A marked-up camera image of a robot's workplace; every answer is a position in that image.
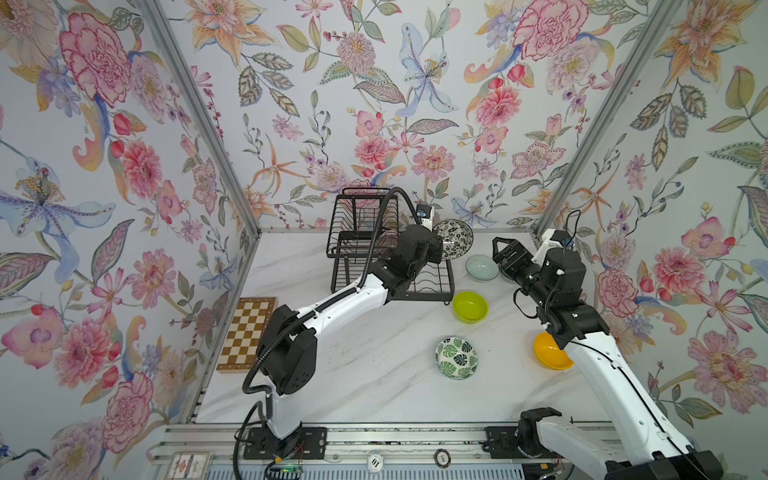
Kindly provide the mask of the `black white patterned bowl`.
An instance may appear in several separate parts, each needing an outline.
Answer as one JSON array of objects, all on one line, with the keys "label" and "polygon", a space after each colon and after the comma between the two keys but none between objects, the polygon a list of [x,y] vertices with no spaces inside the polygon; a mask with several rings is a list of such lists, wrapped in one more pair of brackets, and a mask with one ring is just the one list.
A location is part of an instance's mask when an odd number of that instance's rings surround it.
[{"label": "black white patterned bowl", "polygon": [[464,256],[474,243],[472,228],[461,220],[441,220],[433,226],[433,232],[442,240],[444,260],[456,260]]}]

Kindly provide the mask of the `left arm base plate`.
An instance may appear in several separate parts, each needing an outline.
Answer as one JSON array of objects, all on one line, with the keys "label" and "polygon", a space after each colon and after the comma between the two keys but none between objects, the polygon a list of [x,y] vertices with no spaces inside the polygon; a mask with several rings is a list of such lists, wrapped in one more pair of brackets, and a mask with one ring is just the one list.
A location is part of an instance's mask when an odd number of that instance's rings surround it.
[{"label": "left arm base plate", "polygon": [[244,460],[323,460],[328,444],[325,427],[300,426],[285,439],[278,439],[268,427],[252,427],[244,441]]}]

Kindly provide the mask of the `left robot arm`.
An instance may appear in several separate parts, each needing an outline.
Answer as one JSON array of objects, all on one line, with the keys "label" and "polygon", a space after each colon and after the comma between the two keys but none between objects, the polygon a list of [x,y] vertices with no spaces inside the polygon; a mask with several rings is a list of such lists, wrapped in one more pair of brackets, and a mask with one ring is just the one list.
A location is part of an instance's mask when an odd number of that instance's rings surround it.
[{"label": "left robot arm", "polygon": [[409,225],[393,249],[378,259],[373,254],[370,249],[362,274],[345,288],[300,309],[282,305],[270,317],[242,392],[265,395],[265,424],[276,439],[285,440],[301,427],[300,417],[282,414],[279,404],[313,377],[320,341],[405,296],[425,265],[443,261],[443,238],[423,225]]}]

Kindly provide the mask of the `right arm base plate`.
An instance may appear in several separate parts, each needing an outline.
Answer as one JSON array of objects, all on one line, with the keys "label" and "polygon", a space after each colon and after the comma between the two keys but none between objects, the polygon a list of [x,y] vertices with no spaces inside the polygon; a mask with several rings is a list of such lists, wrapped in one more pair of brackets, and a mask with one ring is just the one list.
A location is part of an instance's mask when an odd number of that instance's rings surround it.
[{"label": "right arm base plate", "polygon": [[485,453],[488,453],[492,459],[513,460],[539,458],[539,455],[532,455],[521,449],[516,426],[488,426],[484,431],[486,438],[482,443],[482,450]]}]

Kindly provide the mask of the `black wire dish rack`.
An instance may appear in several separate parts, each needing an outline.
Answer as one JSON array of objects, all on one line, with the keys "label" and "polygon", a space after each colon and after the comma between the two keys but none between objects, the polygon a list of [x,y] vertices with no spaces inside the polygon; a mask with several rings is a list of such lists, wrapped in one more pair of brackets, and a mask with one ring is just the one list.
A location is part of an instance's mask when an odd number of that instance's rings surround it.
[{"label": "black wire dish rack", "polygon": [[[336,196],[326,254],[334,260],[333,293],[347,287],[383,284],[383,258],[409,225],[420,225],[415,206],[401,188],[347,187]],[[449,260],[428,263],[407,288],[387,288],[387,301],[450,304],[455,285]]]}]

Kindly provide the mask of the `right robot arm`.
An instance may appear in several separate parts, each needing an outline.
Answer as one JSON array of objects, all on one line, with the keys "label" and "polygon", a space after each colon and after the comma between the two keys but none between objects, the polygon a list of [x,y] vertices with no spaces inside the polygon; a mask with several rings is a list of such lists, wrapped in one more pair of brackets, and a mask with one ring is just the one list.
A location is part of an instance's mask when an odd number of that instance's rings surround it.
[{"label": "right robot arm", "polygon": [[537,458],[554,453],[595,479],[720,479],[715,454],[699,451],[655,404],[628,366],[609,326],[581,300],[586,267],[567,248],[565,233],[531,253],[521,242],[496,237],[492,259],[500,274],[536,305],[536,317],[582,373],[619,436],[612,450],[556,409],[521,413],[514,444]]}]

